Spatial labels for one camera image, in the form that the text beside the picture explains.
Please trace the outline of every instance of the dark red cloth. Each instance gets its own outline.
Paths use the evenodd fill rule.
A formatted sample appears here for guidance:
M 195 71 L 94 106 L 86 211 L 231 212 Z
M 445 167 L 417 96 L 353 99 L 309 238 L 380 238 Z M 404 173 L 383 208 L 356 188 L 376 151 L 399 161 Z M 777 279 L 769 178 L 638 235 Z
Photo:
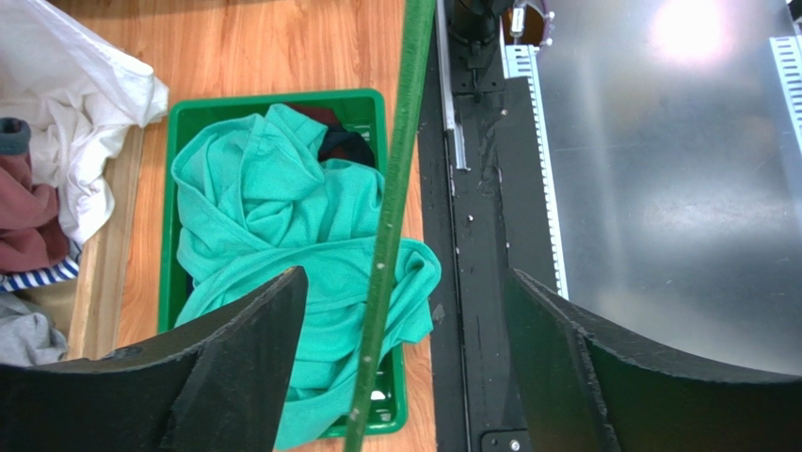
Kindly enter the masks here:
M 325 162 L 330 158 L 340 158 L 370 168 L 376 167 L 376 156 L 362 135 L 345 130 L 333 110 L 318 106 L 295 104 L 287 104 L 287 106 L 329 127 L 323 138 L 323 144 L 317 152 L 317 160 Z
M 24 121 L 0 119 L 0 274 L 53 266 L 70 250 L 56 189 L 34 185 Z

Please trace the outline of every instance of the wooden table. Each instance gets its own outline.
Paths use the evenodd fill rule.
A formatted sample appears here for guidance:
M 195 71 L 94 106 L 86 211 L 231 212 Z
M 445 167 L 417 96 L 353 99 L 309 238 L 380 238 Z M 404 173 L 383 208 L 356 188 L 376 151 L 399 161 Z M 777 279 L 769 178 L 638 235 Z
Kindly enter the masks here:
M 404 0 L 54 0 L 59 8 L 154 67 L 170 103 L 325 89 L 374 88 L 392 130 Z M 166 122 L 145 134 L 119 346 L 156 333 Z M 405 235 L 423 239 L 417 156 Z M 406 348 L 409 420 L 365 451 L 436 449 L 428 339 Z M 342 450 L 340 440 L 300 447 Z

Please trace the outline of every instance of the gray cloth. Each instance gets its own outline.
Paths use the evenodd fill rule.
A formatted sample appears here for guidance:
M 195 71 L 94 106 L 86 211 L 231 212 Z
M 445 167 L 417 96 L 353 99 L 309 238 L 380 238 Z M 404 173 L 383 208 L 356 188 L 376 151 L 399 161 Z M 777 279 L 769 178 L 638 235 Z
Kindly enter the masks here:
M 66 352 L 67 338 L 39 306 L 0 294 L 0 363 L 56 363 Z

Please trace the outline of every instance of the black metal frame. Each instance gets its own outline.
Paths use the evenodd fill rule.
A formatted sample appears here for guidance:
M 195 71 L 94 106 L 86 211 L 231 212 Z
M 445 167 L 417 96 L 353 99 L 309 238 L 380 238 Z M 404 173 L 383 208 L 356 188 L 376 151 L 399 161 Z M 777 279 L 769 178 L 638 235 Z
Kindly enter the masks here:
M 438 449 L 510 450 L 515 440 L 527 452 L 503 284 L 513 266 L 556 286 L 529 86 L 504 80 L 497 39 L 471 46 L 452 36 L 449 49 L 472 170 L 454 168 L 453 142 L 443 134 L 434 37 L 418 137 L 425 241 L 443 263 L 430 299 Z

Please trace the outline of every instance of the wooden surface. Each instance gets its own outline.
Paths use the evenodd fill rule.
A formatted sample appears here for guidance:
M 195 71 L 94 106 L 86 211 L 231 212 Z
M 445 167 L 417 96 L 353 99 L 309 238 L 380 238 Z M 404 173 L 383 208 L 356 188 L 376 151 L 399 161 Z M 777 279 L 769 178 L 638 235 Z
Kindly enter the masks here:
M 99 359 L 115 348 L 143 136 L 142 129 L 131 127 L 120 156 L 105 165 L 104 176 L 114 193 L 114 212 L 100 231 L 84 244 L 81 253 L 75 306 L 67 337 L 67 359 Z
M 183 99 L 374 88 L 392 130 L 404 0 L 54 0 L 59 8 L 154 67 Z M 167 126 L 149 127 L 136 197 L 118 345 L 156 332 Z M 417 157 L 405 235 L 423 239 Z M 428 339 L 406 348 L 409 420 L 365 451 L 436 450 Z M 340 440 L 304 452 L 342 450 Z

